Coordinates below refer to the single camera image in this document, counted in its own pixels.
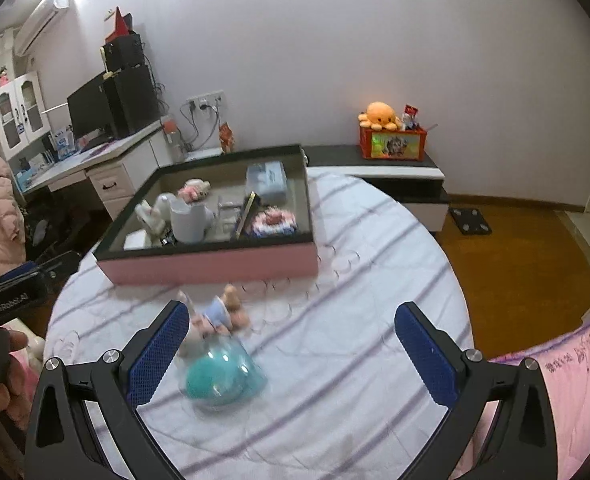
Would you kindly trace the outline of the person's left hand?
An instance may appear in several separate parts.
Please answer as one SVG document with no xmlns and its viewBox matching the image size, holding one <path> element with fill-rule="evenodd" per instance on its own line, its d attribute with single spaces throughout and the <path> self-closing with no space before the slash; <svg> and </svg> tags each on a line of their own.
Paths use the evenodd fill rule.
<svg viewBox="0 0 590 480">
<path fill-rule="evenodd" d="M 26 431 L 30 419 L 31 402 L 25 392 L 26 372 L 22 363 L 16 358 L 15 352 L 27 347 L 28 338 L 17 330 L 0 327 L 0 341 L 3 342 L 2 349 L 5 350 L 5 356 L 2 359 L 5 375 L 0 380 L 0 414 L 7 414 L 20 431 Z"/>
</svg>

